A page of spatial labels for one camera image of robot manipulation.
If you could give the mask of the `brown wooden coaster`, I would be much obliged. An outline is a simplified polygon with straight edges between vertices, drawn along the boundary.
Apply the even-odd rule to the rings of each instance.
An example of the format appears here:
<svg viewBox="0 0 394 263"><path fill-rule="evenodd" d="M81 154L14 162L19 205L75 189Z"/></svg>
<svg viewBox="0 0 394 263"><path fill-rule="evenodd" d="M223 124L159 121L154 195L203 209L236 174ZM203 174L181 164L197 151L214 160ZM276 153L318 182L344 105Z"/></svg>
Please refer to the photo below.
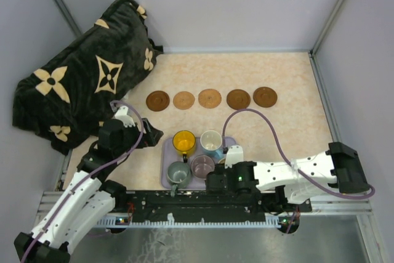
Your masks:
<svg viewBox="0 0 394 263"><path fill-rule="evenodd" d="M170 103L169 95L164 91L153 91L146 98L146 105L151 111L163 111Z"/></svg>
<svg viewBox="0 0 394 263"><path fill-rule="evenodd" d="M278 95L270 87L259 87L253 93L253 99L258 106L270 108L276 104Z"/></svg>
<svg viewBox="0 0 394 263"><path fill-rule="evenodd" d="M234 110L247 108L250 102L250 95L242 89L234 89L227 95L227 105Z"/></svg>

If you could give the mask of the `light blue mug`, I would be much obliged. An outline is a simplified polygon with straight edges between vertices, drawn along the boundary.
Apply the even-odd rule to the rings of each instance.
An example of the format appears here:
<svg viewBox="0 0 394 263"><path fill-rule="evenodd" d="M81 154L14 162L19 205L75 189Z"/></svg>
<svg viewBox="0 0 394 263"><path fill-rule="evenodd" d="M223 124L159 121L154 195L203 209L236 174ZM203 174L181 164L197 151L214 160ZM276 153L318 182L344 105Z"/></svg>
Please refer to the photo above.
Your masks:
<svg viewBox="0 0 394 263"><path fill-rule="evenodd" d="M208 130L203 132L199 141L205 155L218 160L224 157L223 139L217 131Z"/></svg>

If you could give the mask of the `woven rattan coaster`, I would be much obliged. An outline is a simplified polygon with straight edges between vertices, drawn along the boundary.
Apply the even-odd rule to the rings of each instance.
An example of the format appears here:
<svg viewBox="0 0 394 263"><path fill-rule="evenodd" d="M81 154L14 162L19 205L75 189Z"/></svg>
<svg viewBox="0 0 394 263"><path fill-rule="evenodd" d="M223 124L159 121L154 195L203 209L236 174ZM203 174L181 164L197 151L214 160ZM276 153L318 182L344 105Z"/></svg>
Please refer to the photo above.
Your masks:
<svg viewBox="0 0 394 263"><path fill-rule="evenodd" d="M173 98L173 104L175 108L179 110L187 110L193 106L195 97L188 91L178 92Z"/></svg>
<svg viewBox="0 0 394 263"><path fill-rule="evenodd" d="M204 108L216 108L220 105L222 96L216 89L202 90L198 95L198 102Z"/></svg>

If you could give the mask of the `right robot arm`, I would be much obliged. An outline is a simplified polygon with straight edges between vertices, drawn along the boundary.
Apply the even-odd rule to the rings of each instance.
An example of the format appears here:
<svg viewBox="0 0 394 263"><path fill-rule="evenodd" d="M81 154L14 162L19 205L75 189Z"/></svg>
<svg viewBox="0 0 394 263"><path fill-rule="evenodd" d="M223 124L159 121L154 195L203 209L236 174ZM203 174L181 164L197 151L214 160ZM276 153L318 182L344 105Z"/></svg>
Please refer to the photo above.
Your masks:
<svg viewBox="0 0 394 263"><path fill-rule="evenodd" d="M245 161L242 148L234 145L226 162L216 164L206 177L209 193L262 193L276 188L283 189L275 195L275 204L282 211L323 193L363 200L375 192L366 180L358 152L341 142L290 163Z"/></svg>

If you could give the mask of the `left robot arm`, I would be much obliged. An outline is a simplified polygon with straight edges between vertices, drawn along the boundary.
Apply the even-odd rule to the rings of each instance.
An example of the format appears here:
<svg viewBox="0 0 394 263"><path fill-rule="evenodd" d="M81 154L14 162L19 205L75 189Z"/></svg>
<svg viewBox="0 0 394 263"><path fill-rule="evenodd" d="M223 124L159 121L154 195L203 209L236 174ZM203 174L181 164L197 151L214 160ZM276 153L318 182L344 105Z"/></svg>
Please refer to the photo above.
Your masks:
<svg viewBox="0 0 394 263"><path fill-rule="evenodd" d="M163 134L146 118L141 128L130 117L104 122L52 209L30 233L21 232L14 240L20 262L69 262L103 216L127 207L125 186L108 176L136 148L156 146Z"/></svg>

